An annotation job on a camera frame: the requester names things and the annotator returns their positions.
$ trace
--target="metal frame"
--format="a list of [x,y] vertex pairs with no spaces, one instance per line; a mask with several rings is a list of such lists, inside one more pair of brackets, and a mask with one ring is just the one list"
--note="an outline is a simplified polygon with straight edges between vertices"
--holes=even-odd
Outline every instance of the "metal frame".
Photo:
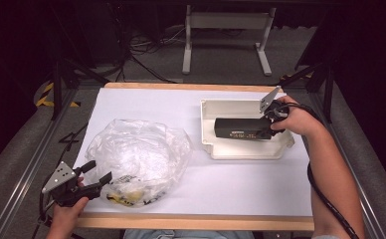
[[384,238],[386,238],[385,233],[383,232],[383,229],[379,223],[379,220],[377,219],[375,213],[373,212],[372,206],[370,205],[370,202],[367,198],[367,195],[366,195],[364,189],[362,188],[362,186],[357,178],[357,175],[355,174],[354,170],[351,167],[350,160],[348,159],[348,157],[345,153],[345,150],[340,143],[340,140],[335,132],[335,129],[333,128],[330,121],[328,121],[327,118],[323,114],[324,110],[323,110],[323,106],[322,106],[322,102],[321,102],[320,98],[318,97],[317,93],[309,93],[308,96],[314,105],[314,110],[318,113],[319,116],[321,116],[323,124],[326,126],[326,128],[332,134],[332,136],[333,136],[333,138],[338,146],[339,151],[341,152],[345,162],[347,163],[347,165],[348,165],[348,167],[349,167],[349,169],[354,177],[354,180],[356,181],[357,188],[358,188],[358,191],[360,194],[361,207],[363,208],[364,224],[366,226],[367,232],[369,233],[369,235],[366,235],[367,238],[371,238],[371,239],[384,239]]
[[48,146],[53,138],[53,135],[62,121],[67,108],[72,102],[74,96],[76,94],[76,90],[69,90],[64,98],[64,108],[57,114],[54,120],[51,120],[48,124],[48,127],[42,137],[40,143],[38,144],[37,149],[35,150],[31,160],[26,166],[25,171],[14,187],[13,193],[10,196],[6,206],[0,215],[0,238],[4,237],[5,232],[10,226],[14,216],[17,213],[20,205],[22,204],[23,199],[26,196],[26,193],[29,190],[29,187],[32,184],[32,181],[35,178],[36,173],[38,172],[39,167],[41,166],[42,161],[45,158],[45,155],[48,150]]
[[271,27],[274,21],[276,8],[271,8],[270,13],[212,13],[192,12],[190,5],[186,10],[186,47],[184,49],[184,60],[182,73],[190,74],[192,57],[192,28],[219,28],[219,29],[259,29],[264,30],[260,43],[256,43],[259,60],[265,76],[272,74],[265,46],[268,42]]

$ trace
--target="wooden table edge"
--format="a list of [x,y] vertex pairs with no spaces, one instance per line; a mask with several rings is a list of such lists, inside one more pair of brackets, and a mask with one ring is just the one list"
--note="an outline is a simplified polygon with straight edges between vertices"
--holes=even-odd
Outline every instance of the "wooden table edge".
[[184,230],[313,231],[311,216],[83,213],[78,227]]
[[230,91],[267,93],[275,87],[235,86],[235,85],[199,85],[199,84],[160,84],[160,83],[107,83],[108,89],[155,89],[155,90],[191,90],[191,91]]

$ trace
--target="clear plastic bag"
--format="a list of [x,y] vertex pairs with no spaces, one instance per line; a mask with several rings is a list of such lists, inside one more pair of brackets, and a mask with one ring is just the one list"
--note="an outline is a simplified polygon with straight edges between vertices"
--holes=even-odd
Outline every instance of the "clear plastic bag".
[[86,160],[96,168],[87,182],[112,172],[101,198],[139,207],[156,201],[181,178],[193,148],[183,129],[145,120],[113,120],[91,142]]

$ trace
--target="person's forearm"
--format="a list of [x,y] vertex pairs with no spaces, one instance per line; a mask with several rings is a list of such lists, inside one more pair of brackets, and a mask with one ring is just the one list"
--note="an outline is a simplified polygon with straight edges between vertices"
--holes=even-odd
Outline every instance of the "person's forearm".
[[61,228],[51,228],[46,239],[68,239],[72,233],[64,232]]
[[[362,211],[357,187],[335,141],[322,125],[317,126],[306,138],[309,147],[310,166],[317,187],[345,217],[357,235],[363,238]],[[319,232],[315,231],[315,233],[335,232],[337,236],[348,237],[314,192],[311,195],[311,200],[315,228],[320,229]]]

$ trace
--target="white table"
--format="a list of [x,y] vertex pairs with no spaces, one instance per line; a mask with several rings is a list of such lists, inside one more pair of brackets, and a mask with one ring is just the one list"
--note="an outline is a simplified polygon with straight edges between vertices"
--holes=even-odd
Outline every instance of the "white table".
[[215,160],[201,144],[201,99],[260,99],[272,88],[108,84],[96,106],[75,166],[92,139],[114,119],[153,120],[182,127],[195,150],[165,196],[140,208],[90,201],[78,226],[207,230],[313,230],[308,155],[299,135],[277,160]]

